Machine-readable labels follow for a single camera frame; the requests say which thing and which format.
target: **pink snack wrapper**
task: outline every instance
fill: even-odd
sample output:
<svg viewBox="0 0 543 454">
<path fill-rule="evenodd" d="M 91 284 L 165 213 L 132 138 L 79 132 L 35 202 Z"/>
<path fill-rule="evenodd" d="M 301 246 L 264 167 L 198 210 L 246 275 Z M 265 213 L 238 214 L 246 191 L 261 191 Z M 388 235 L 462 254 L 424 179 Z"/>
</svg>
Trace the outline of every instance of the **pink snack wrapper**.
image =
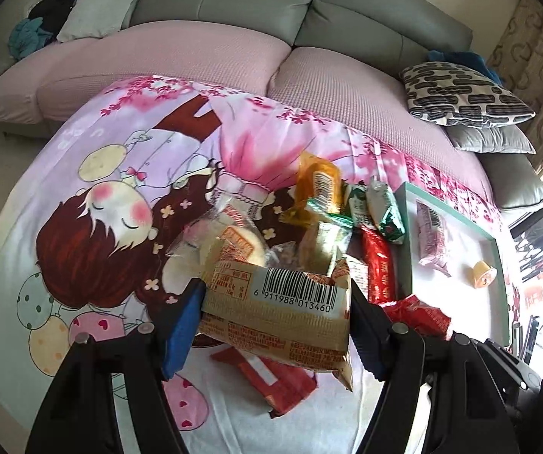
<svg viewBox="0 0 543 454">
<path fill-rule="evenodd" d="M 448 248 L 446 247 L 446 222 L 426 204 L 417 201 L 417 221 L 419 222 L 419 264 L 451 276 L 446 267 Z"/>
</svg>

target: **patterned curtain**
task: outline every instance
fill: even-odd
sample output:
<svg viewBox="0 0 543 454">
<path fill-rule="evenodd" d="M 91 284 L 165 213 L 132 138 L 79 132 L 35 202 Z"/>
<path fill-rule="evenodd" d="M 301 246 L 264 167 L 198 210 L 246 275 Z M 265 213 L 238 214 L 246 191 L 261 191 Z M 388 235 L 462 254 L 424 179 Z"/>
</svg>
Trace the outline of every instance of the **patterned curtain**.
<svg viewBox="0 0 543 454">
<path fill-rule="evenodd" d="M 537 151 L 529 158 L 543 181 L 543 6 L 539 0 L 520 0 L 488 65 L 537 113 L 519 126 Z"/>
</svg>

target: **blanket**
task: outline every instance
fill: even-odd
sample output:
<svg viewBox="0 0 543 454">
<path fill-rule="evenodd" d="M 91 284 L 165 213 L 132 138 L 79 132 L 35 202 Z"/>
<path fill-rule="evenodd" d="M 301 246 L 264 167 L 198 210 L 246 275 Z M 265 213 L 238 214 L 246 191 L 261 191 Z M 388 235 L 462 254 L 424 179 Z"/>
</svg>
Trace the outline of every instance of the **blanket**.
<svg viewBox="0 0 543 454">
<path fill-rule="evenodd" d="M 121 80 L 65 123 L 0 215 L 0 402 L 29 429 L 78 333 L 122 336 L 176 302 L 185 282 L 166 249 L 219 197 L 230 195 L 270 247 L 299 241 L 303 230 L 278 215 L 293 203 L 303 150 L 331 160 L 350 183 L 409 181 L 497 237 L 509 234 L 491 200 L 345 124 L 222 86 Z M 219 345 L 198 337 L 163 384 L 188 448 L 319 454 L 357 445 L 381 387 L 356 353 L 353 393 L 319 374 L 319 390 L 271 420 L 258 392 L 210 359 Z M 125 452 L 136 453 L 122 375 L 113 387 Z"/>
</svg>

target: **white pillow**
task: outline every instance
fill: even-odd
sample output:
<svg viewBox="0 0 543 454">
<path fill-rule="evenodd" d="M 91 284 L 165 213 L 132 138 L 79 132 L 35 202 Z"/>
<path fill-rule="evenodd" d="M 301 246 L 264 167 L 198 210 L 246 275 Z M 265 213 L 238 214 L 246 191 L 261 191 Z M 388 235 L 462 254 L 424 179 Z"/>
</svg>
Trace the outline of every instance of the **white pillow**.
<svg viewBox="0 0 543 454">
<path fill-rule="evenodd" d="M 105 37 L 118 32 L 133 0 L 77 0 L 57 41 Z"/>
</svg>

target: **tray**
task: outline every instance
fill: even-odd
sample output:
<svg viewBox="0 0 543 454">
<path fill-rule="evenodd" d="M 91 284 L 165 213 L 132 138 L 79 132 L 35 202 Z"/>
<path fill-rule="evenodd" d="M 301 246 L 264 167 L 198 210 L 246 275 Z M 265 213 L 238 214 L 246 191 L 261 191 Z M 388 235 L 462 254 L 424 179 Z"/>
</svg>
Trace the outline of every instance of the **tray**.
<svg viewBox="0 0 543 454">
<path fill-rule="evenodd" d="M 495 238 L 415 185 L 404 183 L 395 195 L 407 234 L 395 253 L 400 297 L 414 293 L 452 318 L 453 330 L 480 341 L 491 338 L 501 346 L 509 345 L 507 290 Z M 436 210 L 446 221 L 451 277 L 419 264 L 417 200 Z M 475 289 L 470 283 L 471 268 L 480 260 L 495 267 L 497 277 L 487 288 Z"/>
</svg>

